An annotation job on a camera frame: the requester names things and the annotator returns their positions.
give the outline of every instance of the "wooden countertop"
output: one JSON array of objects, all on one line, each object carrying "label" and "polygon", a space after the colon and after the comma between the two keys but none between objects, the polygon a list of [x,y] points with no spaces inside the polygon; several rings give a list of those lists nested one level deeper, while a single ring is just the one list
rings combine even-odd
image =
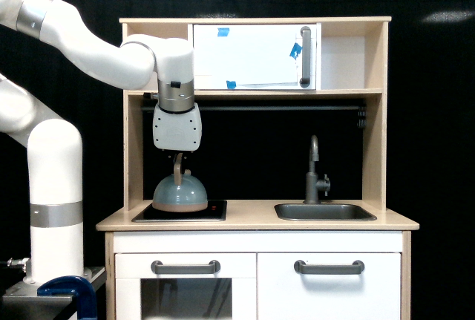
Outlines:
[{"label": "wooden countertop", "polygon": [[198,231],[198,230],[416,230],[419,224],[392,211],[375,209],[360,200],[334,200],[361,206],[377,217],[374,221],[288,221],[277,217],[279,203],[302,203],[302,200],[228,200],[224,221],[158,221],[136,223],[132,218],[150,205],[144,200],[130,211],[123,208],[97,224],[99,231]]}]

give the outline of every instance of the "stovetop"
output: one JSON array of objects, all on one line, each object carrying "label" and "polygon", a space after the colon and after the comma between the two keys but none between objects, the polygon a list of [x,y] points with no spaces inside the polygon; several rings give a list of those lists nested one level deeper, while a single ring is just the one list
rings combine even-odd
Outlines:
[{"label": "stovetop", "polygon": [[150,204],[139,213],[133,222],[158,221],[224,221],[226,219],[225,200],[208,200],[208,207],[196,212],[167,212],[154,209]]}]

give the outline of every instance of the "gray handle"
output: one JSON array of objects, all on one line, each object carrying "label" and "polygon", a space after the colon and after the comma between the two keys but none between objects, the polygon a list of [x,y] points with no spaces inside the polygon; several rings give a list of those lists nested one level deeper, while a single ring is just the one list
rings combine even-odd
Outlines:
[{"label": "gray handle", "polygon": [[151,264],[151,271],[155,274],[215,274],[221,269],[220,262],[211,261],[209,264],[178,264],[174,266],[163,265],[160,261]]},{"label": "gray handle", "polygon": [[294,263],[294,270],[300,274],[328,274],[328,275],[349,275],[361,274],[364,271],[364,263],[361,261],[354,261],[349,266],[327,266],[327,265],[313,265],[305,264],[304,261],[296,261]]},{"label": "gray handle", "polygon": [[312,31],[308,27],[300,29],[302,35],[302,78],[300,79],[300,86],[308,88],[310,86],[310,65],[312,52]]}]

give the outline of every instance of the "metal sink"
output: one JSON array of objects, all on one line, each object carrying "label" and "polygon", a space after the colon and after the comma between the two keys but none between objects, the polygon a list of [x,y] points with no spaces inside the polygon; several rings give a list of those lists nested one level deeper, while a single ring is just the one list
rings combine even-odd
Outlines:
[{"label": "metal sink", "polygon": [[374,221],[376,216],[357,205],[339,203],[281,203],[277,216],[292,221]]}]

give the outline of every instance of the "faucet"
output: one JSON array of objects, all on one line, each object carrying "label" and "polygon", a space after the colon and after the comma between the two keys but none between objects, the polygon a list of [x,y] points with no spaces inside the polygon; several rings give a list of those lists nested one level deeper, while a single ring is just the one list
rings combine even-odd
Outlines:
[{"label": "faucet", "polygon": [[318,139],[317,136],[313,135],[310,143],[309,172],[306,174],[304,203],[321,203],[318,199],[318,192],[325,192],[325,196],[327,196],[330,190],[328,176],[325,175],[324,179],[318,179],[318,174],[315,172],[315,162],[319,160]]}]

